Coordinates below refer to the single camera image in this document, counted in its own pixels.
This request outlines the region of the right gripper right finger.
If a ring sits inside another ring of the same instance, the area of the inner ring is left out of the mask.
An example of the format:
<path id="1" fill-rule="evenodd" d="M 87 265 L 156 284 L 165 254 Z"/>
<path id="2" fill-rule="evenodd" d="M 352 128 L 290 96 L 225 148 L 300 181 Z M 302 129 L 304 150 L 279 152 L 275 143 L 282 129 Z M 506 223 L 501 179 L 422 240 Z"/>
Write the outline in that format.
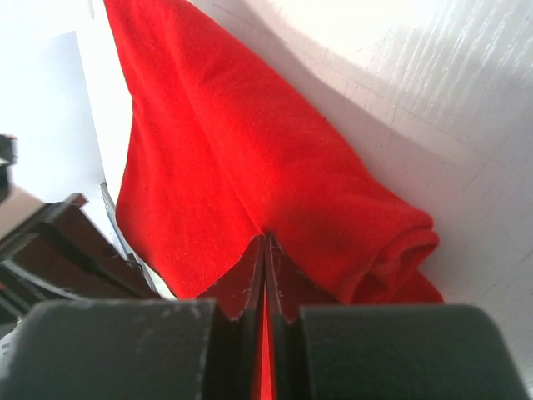
<path id="1" fill-rule="evenodd" d="M 265 245 L 275 399 L 525 399 L 500 330 L 465 304 L 348 306 Z"/>

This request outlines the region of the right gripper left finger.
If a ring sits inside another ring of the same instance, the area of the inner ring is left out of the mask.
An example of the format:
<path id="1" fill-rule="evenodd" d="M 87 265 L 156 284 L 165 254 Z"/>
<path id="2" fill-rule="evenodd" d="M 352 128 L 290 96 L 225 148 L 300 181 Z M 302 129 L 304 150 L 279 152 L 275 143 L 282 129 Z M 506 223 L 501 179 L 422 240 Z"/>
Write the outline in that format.
<path id="1" fill-rule="evenodd" d="M 37 305 L 1 362 L 4 399 L 258 399 L 265 239 L 192 300 Z"/>

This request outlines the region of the red t-shirt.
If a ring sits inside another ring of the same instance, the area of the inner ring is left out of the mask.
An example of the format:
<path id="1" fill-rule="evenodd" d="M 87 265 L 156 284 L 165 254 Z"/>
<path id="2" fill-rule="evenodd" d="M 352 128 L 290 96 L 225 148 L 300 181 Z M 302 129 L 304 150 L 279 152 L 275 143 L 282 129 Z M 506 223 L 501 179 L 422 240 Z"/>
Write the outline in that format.
<path id="1" fill-rule="evenodd" d="M 132 127 L 117 223 L 178 298 L 271 234 L 345 304 L 441 303 L 420 271 L 431 217 L 381 185 L 345 138 L 187 1 L 108 1 Z"/>

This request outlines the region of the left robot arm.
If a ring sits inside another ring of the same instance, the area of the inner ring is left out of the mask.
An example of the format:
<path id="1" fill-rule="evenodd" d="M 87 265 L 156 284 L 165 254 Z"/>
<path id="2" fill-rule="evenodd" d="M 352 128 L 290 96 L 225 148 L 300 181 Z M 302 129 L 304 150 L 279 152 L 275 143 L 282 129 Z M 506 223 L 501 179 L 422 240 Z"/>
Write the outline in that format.
<path id="1" fill-rule="evenodd" d="M 132 255 L 121 253 L 82 210 L 73 193 L 44 202 L 12 185 L 12 137 L 1 137 L 1 334 L 38 303 L 67 299 L 155 299 Z"/>

